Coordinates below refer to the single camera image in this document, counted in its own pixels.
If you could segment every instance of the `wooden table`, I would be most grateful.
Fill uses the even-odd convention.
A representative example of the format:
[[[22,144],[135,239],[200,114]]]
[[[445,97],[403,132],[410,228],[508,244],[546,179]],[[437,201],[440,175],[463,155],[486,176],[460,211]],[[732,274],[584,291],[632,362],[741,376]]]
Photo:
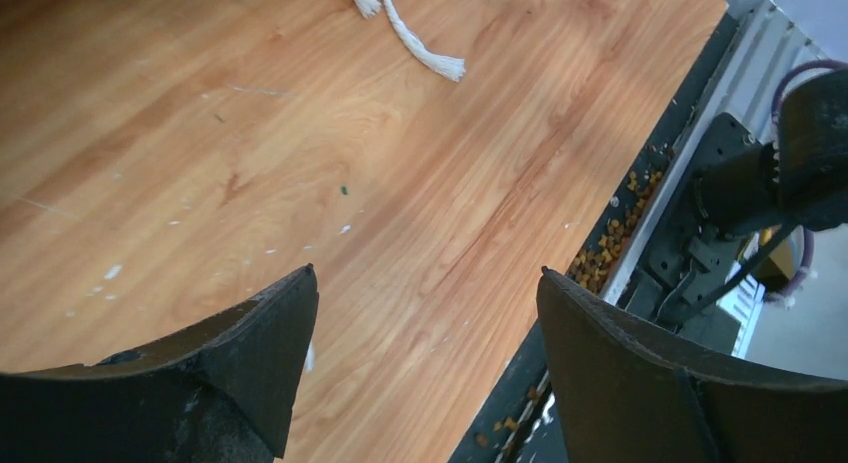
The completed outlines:
[[[445,461],[724,3],[395,3],[461,83],[350,0],[0,1],[0,369],[312,262],[286,460]]]

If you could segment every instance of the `black plastic part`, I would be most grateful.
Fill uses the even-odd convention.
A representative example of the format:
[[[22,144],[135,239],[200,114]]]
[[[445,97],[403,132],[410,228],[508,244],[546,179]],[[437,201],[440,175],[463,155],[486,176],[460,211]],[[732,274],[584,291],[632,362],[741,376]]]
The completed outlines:
[[[572,462],[848,461],[848,382],[706,349],[551,270],[536,301]]]
[[[282,457],[317,310],[317,280],[307,266],[95,366],[0,374],[0,461]]]
[[[698,101],[710,79],[719,68],[725,53],[731,48],[738,29],[738,21],[729,14],[725,14],[681,83],[674,98],[669,102],[668,107],[648,137],[645,146],[634,160],[630,171],[645,174],[653,169],[665,169],[668,166],[670,161],[669,150],[680,134],[694,122]],[[625,175],[615,192],[615,196],[619,198],[621,204],[618,207],[607,206],[586,238],[583,244],[584,248],[593,248],[597,244],[598,239],[605,231],[607,221],[612,218],[624,220],[624,208],[627,207],[626,200],[633,197],[633,193],[627,189],[627,183],[628,178]],[[735,332],[736,328],[731,328],[728,331]],[[517,418],[517,414],[528,401],[526,396],[528,389],[538,384],[541,375],[546,371],[546,360],[542,348],[541,333],[537,322],[512,358],[510,367],[515,365],[514,368],[507,368],[504,371],[482,409],[471,423],[469,430],[459,442],[449,463],[492,463],[495,461],[495,455],[498,454],[500,446],[495,448],[494,445],[502,445],[502,439],[505,440],[506,436],[498,435],[493,443],[487,446],[478,445],[475,436],[481,429],[491,430],[495,422],[502,421],[506,416]],[[516,374],[538,375],[538,377],[534,380],[510,376]],[[529,462],[531,459],[533,463],[563,463],[568,461],[562,429],[559,424],[559,415],[556,412],[551,412],[550,416],[553,418],[553,422],[539,426],[529,441],[525,443],[524,439],[517,440],[517,446],[515,451],[512,452],[512,457],[506,461],[518,461],[519,459],[522,463]],[[532,428],[537,422],[539,422],[539,418],[533,418],[528,422],[528,426]]]
[[[777,161],[772,145],[749,146],[696,182],[703,217],[721,233],[745,236],[779,226],[787,214],[777,201]]]
[[[709,174],[711,168],[720,167],[723,161],[732,161],[737,155],[760,147],[731,115],[716,116],[637,264],[640,278],[630,280],[619,306],[629,308],[634,305],[635,298],[645,296],[645,291],[655,293],[661,286],[663,295],[653,300],[654,308],[650,313],[645,309],[639,312],[640,316],[650,314],[648,319],[653,320],[659,314],[661,302],[663,313],[677,314],[681,311],[677,307],[697,305],[725,282],[741,241],[727,238],[719,228],[703,221],[698,206],[697,178],[704,172]],[[694,271],[690,272],[693,262]],[[684,282],[685,275],[691,278]],[[648,289],[640,290],[639,287],[646,284]],[[649,306],[644,300],[635,304]],[[713,350],[729,353],[733,350],[739,323],[711,306],[682,327],[675,322],[666,328]]]
[[[778,125],[784,209],[812,231],[848,223],[848,69],[798,86]]]

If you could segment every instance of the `white paint speck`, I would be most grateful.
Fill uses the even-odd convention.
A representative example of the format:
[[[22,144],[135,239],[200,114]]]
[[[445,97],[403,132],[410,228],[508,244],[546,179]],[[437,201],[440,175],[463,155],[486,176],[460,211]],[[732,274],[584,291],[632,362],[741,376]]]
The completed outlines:
[[[546,425],[550,425],[554,422],[554,417],[551,416],[551,408],[554,407],[554,403],[556,402],[556,397],[551,393],[551,396],[548,397],[548,401],[545,402],[545,407],[542,408],[542,423]]]
[[[303,364],[307,373],[315,367],[315,349],[312,347],[312,342],[309,342],[309,349],[306,350],[306,361]]]
[[[124,269],[124,265],[115,265],[113,266],[105,275],[103,275],[104,280],[111,280],[112,278],[118,276],[118,273]]]
[[[533,427],[530,429],[530,434],[527,435],[527,439],[524,440],[524,444],[530,443],[530,440],[533,439],[533,435],[536,433],[536,430],[542,425],[541,420],[536,420],[533,422]]]

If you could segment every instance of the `debris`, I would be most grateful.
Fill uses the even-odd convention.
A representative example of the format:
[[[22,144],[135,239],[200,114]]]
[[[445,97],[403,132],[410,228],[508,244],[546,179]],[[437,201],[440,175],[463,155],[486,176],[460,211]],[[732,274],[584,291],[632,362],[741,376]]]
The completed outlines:
[[[541,395],[539,395],[539,392],[536,391],[536,387],[531,386],[530,389],[527,390],[527,399],[532,401],[535,405],[539,403],[539,398],[541,398]]]
[[[244,92],[247,92],[247,93],[260,93],[260,94],[263,94],[263,95],[278,96],[278,97],[279,96],[287,96],[287,97],[293,97],[294,96],[293,93],[288,92],[288,91],[283,91],[283,90],[272,90],[272,89],[268,89],[268,88],[248,88],[246,86],[239,86],[239,85],[227,85],[227,86],[229,86],[233,90],[244,91]]]
[[[486,448],[489,446],[489,438],[487,438],[483,433],[477,433],[474,435],[474,441],[480,448]]]
[[[554,407],[554,403],[556,403],[556,397],[551,393],[551,396],[548,397],[548,401],[545,402],[544,408],[542,408],[542,422],[546,425],[550,425],[554,422],[554,417],[551,416],[551,408]]]
[[[518,423],[513,420],[511,416],[506,417],[506,420],[504,420],[504,426],[510,431],[515,431],[518,429]]]
[[[648,199],[662,181],[662,176],[662,171],[649,172],[645,175],[648,181],[642,183],[636,172],[630,172],[626,187],[636,197],[636,203],[624,208],[622,220],[613,218],[607,222],[606,231],[596,247],[586,247],[577,253],[568,270],[568,276],[577,284],[595,294],[603,289],[613,266],[624,253],[628,239],[636,230]]]
[[[115,265],[113,266],[105,275],[103,275],[104,280],[111,280],[112,278],[118,276],[118,273],[124,268],[124,265]]]

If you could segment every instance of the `purple cable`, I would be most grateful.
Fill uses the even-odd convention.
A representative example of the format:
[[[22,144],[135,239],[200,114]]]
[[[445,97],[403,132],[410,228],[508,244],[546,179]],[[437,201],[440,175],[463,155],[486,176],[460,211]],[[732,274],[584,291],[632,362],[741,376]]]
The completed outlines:
[[[790,70],[789,73],[787,73],[783,78],[781,78],[780,83],[777,84],[777,89],[775,89],[774,91],[774,96],[771,100],[772,122],[774,122],[775,124],[777,123],[778,112],[780,111],[780,104],[783,101],[783,93],[786,91],[786,87],[789,86],[789,82],[792,81],[796,76],[800,75],[801,73],[804,73],[805,71],[810,70],[839,70],[846,67],[848,67],[848,63],[845,63],[843,61],[813,60],[798,65],[792,70]],[[814,248],[815,236],[812,231],[808,230],[807,228],[804,228],[804,252],[801,255],[801,265],[798,267],[798,270],[795,271],[795,274],[792,275],[792,278],[789,279],[789,282],[786,283],[786,286],[772,294],[772,298],[789,298],[801,286],[801,284],[807,278],[807,275],[810,273],[810,265],[813,264]]]

